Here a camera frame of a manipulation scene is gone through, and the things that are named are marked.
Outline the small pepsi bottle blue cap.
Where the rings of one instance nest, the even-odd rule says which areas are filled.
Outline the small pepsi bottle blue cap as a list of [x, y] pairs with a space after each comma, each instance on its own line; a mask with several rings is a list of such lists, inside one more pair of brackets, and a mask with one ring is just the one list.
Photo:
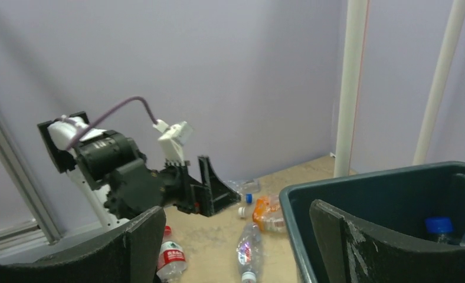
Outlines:
[[454, 227], [452, 221], [446, 216], [434, 216], [424, 220], [428, 239], [436, 243], [455, 245], [453, 238]]

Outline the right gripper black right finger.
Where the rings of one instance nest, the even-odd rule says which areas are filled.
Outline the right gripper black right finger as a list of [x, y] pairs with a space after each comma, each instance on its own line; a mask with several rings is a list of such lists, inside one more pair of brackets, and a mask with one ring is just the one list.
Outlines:
[[465, 282], [465, 247], [408, 236], [320, 199], [309, 215], [330, 282]]

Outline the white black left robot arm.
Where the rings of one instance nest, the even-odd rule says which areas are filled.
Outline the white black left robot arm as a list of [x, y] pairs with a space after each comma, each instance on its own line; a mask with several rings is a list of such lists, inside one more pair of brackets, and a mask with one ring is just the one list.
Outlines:
[[45, 121], [38, 129], [57, 171], [83, 192], [107, 231], [155, 206], [210, 217], [241, 199], [216, 175], [207, 156], [198, 158], [201, 179], [189, 174], [183, 146], [192, 129], [185, 121], [156, 124], [165, 155], [161, 170], [147, 167], [132, 138], [90, 127], [84, 112]]

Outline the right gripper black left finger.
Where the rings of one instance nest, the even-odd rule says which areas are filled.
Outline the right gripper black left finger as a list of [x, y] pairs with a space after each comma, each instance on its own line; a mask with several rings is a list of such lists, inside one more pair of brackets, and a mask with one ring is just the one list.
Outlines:
[[0, 265], [0, 282], [159, 282], [166, 225], [155, 206], [122, 226], [35, 262]]

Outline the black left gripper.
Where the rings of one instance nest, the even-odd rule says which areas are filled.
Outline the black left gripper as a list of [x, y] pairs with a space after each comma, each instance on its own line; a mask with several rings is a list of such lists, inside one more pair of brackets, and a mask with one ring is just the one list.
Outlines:
[[[184, 213], [211, 217], [240, 202], [240, 194], [217, 176], [208, 156], [198, 156], [198, 163], [202, 184], [189, 175], [189, 162], [184, 165], [165, 162], [160, 171], [164, 184], [163, 207], [176, 206]], [[196, 186], [199, 186], [197, 197]]]

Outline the crushed bottle purple label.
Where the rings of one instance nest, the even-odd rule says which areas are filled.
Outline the crushed bottle purple label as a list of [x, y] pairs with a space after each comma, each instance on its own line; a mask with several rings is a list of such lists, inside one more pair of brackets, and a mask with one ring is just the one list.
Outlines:
[[263, 241], [257, 224], [245, 225], [236, 247], [236, 259], [242, 283], [260, 282], [263, 266]]

